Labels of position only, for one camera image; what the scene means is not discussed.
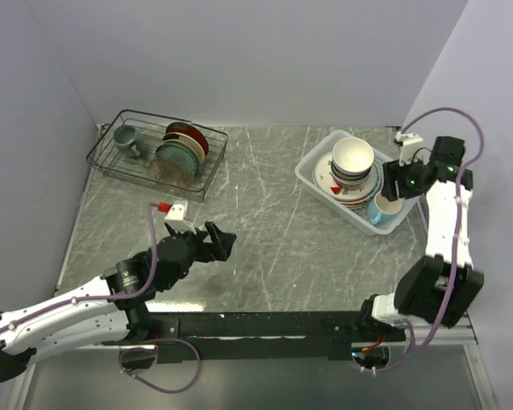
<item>teal cup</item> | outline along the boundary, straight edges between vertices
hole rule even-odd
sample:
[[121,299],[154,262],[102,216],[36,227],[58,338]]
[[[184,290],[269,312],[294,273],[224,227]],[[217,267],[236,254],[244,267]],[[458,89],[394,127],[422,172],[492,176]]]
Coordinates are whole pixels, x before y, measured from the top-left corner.
[[137,160],[142,156],[142,141],[134,126],[119,126],[114,131],[114,145],[126,158]]
[[389,202],[379,192],[373,198],[369,204],[368,217],[371,225],[377,226],[385,224],[388,220],[391,220],[395,215],[401,212],[403,207],[403,200],[398,199],[397,201]]

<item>patterned plate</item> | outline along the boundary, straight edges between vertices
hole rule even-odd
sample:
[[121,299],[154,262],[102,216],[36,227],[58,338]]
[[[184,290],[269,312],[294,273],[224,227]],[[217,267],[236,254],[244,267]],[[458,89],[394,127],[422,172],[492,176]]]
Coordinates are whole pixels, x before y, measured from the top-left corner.
[[163,143],[156,149],[156,158],[171,161],[179,167],[183,167],[191,175],[195,175],[199,169],[196,156],[182,145]]
[[332,152],[327,152],[322,156],[315,164],[313,175],[315,185],[330,195],[330,197],[346,205],[355,205],[358,202],[367,201],[379,189],[380,175],[378,174],[376,164],[373,164],[369,178],[356,189],[347,190],[338,186],[333,179],[333,172],[331,171],[332,159]]
[[165,134],[163,137],[163,142],[167,142],[172,139],[188,147],[191,152],[196,154],[199,165],[203,164],[205,161],[205,151],[203,151],[202,146],[196,140],[188,137],[185,134],[181,134],[180,132],[170,132]]
[[365,206],[366,202],[360,202],[357,205],[344,205],[348,209],[359,209]]
[[166,134],[169,134],[170,132],[179,132],[187,135],[201,145],[205,156],[209,153],[209,143],[205,139],[205,136],[195,126],[191,126],[185,122],[172,122],[165,130]]

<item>marble tabletop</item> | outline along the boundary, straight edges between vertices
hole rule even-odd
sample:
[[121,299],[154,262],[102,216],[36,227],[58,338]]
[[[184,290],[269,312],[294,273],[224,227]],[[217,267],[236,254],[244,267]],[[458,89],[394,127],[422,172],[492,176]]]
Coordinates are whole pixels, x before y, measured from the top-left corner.
[[[391,292],[425,249],[415,209],[390,235],[369,237],[304,190],[300,159],[336,128],[217,127],[229,135],[205,203],[190,202],[196,225],[214,221],[238,235],[227,262],[194,264],[173,289],[148,302],[154,311],[359,309]],[[342,128],[397,157],[393,131]],[[58,293],[150,247],[148,202],[173,196],[92,175]],[[158,236],[167,234],[156,216]]]

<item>wire rack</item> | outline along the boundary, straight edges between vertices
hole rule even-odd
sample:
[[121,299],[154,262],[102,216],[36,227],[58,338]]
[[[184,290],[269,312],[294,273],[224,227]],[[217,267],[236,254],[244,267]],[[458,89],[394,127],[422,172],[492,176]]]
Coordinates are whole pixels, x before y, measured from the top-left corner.
[[[162,139],[167,125],[174,121],[182,121],[197,127],[209,143],[209,153],[189,188],[180,188],[165,182],[156,182],[150,179],[146,173],[150,162],[154,159],[156,148],[163,144]],[[114,130],[123,125],[133,126],[139,130],[143,138],[141,158],[136,160],[126,158],[115,147],[112,140]],[[205,194],[216,174],[216,170],[224,158],[227,141],[228,135],[225,132],[207,126],[200,126],[189,120],[124,109],[110,124],[105,124],[101,127],[97,143],[91,148],[86,159],[92,167],[107,177],[167,192],[185,199],[203,202]]]

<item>cable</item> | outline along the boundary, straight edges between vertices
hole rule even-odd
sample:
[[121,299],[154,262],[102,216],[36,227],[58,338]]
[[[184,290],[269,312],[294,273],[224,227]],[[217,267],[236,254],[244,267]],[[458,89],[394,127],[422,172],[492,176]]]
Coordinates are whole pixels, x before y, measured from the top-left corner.
[[386,340],[386,335],[382,335],[378,338],[376,342],[374,342],[372,345],[367,346],[366,348],[362,348],[361,351],[365,354],[370,352],[372,349],[380,346],[384,341]]
[[416,150],[416,152],[414,153],[414,155],[412,156],[412,159],[410,160],[410,162],[414,162],[414,159],[416,158],[416,154],[418,154],[420,151],[422,151],[423,149],[427,149],[429,152],[431,152],[431,150],[428,148],[428,147],[420,147],[419,149]]
[[[414,118],[407,126],[403,128],[401,131],[402,133],[407,132],[409,128],[411,128],[416,122],[421,120],[422,118],[427,117],[430,114],[438,113],[440,111],[450,111],[452,113],[460,114],[462,117],[465,117],[466,119],[473,124],[475,127],[475,130],[477,131],[477,134],[479,136],[479,150],[477,151],[477,155],[471,158],[469,161],[464,162],[460,169],[458,170],[458,174],[456,176],[456,198],[460,198],[461,195],[461,185],[462,185],[462,176],[465,170],[475,163],[479,158],[481,158],[482,152],[485,148],[485,136],[481,130],[481,127],[477,123],[477,121],[469,114],[467,114],[465,111],[462,111],[458,108],[452,108],[452,107],[441,107],[441,108],[435,108],[430,109],[429,111],[425,112],[422,115],[417,116]],[[435,317],[435,321],[433,322],[433,326],[429,333],[426,336],[426,339],[423,341],[422,346],[428,346],[433,338],[435,337],[435,333],[437,333],[437,330],[439,329],[441,322],[443,321],[443,318],[445,317],[446,309],[448,308],[448,303],[452,296],[452,291],[454,290],[454,280],[456,278],[457,273],[457,255],[458,255],[458,236],[460,234],[460,229],[462,228],[462,203],[461,201],[457,201],[457,216],[456,216],[456,224],[454,225],[454,235],[452,237],[452,257],[451,257],[451,273],[448,278],[448,285],[446,286],[445,295],[443,296],[443,301],[441,302],[441,306],[439,308],[439,311],[437,312],[437,316]]]
[[[77,302],[88,302],[88,301],[119,301],[119,300],[126,300],[126,299],[133,299],[135,297],[143,295],[150,285],[152,284],[154,277],[156,276],[156,266],[157,266],[157,240],[156,240],[156,228],[154,227],[154,219],[152,217],[152,209],[153,208],[159,208],[160,205],[157,203],[149,203],[148,204],[148,227],[150,229],[150,240],[151,240],[151,247],[152,247],[152,259],[150,263],[150,273],[148,275],[148,278],[146,279],[146,282],[144,283],[143,287],[139,289],[137,292],[132,294],[120,294],[120,295],[106,295],[106,296],[81,296],[77,297]],[[17,325],[20,325],[22,323],[27,322],[30,319],[37,318],[38,316],[48,313],[49,311],[53,309],[60,308],[62,306],[66,306],[72,303],[71,299],[67,299],[64,301],[53,303],[47,307],[42,307],[41,309],[32,312],[28,314],[27,316],[23,316],[20,319],[12,320],[10,324],[7,324],[5,326],[0,327],[0,333],[3,333],[4,331],[7,331],[10,327],[15,328]]]
[[388,370],[392,370],[394,367],[399,366],[401,363],[403,363],[407,357],[409,357],[410,352],[412,352],[412,349],[416,345],[416,337],[414,336],[414,328],[412,327],[412,324],[409,321],[403,321],[396,325],[396,327],[400,327],[402,329],[407,329],[410,334],[410,340],[409,340],[409,346],[404,350],[403,355],[397,360],[395,363],[392,363],[391,365],[387,365],[384,368],[376,369],[377,373],[383,373],[387,372]]
[[391,365],[388,364],[386,367],[383,367],[381,369],[376,369],[375,367],[371,369],[365,369],[365,367],[360,366],[359,369],[362,369],[361,372],[366,373],[382,373],[387,372],[389,370],[392,370],[394,367],[399,366],[401,363],[403,363],[412,352],[413,348],[416,346],[416,337],[414,335],[414,328],[412,327],[412,324],[408,320],[400,321],[397,324],[395,324],[396,327],[401,329],[406,329],[409,331],[409,346],[406,347],[406,349],[403,352],[403,355],[397,360],[395,363],[392,363]]
[[194,385],[194,383],[196,383],[196,380],[198,380],[198,376],[199,376],[199,373],[200,373],[200,370],[201,370],[202,361],[201,361],[201,358],[199,357],[198,350],[196,349],[196,347],[193,344],[187,342],[186,340],[176,339],[176,338],[173,338],[173,337],[164,337],[164,338],[161,338],[161,339],[145,340],[144,342],[145,343],[176,342],[176,343],[182,343],[182,344],[185,344],[186,346],[188,346],[192,350],[192,352],[194,352],[194,355],[196,356],[196,372],[194,373],[194,376],[192,377],[190,382],[188,382],[188,384],[186,384],[184,387],[181,387],[180,389],[172,389],[172,390],[164,389],[162,387],[156,386],[155,384],[149,382],[148,380],[146,380],[144,378],[141,378],[140,376],[134,374],[133,372],[130,372],[129,370],[127,370],[123,366],[121,361],[122,361],[123,357],[127,353],[129,353],[129,352],[148,352],[148,353],[153,353],[154,350],[153,349],[149,349],[149,348],[130,348],[130,349],[125,350],[124,352],[122,352],[120,354],[120,356],[118,357],[118,363],[120,364],[120,369],[121,369],[122,373],[125,373],[127,376],[129,376],[131,378],[134,378],[135,380],[139,381],[142,384],[145,384],[146,386],[150,387],[151,389],[157,390],[160,393],[167,393],[167,394],[170,394],[170,395],[174,395],[176,393],[182,393],[183,391],[186,391],[186,390],[190,389]]

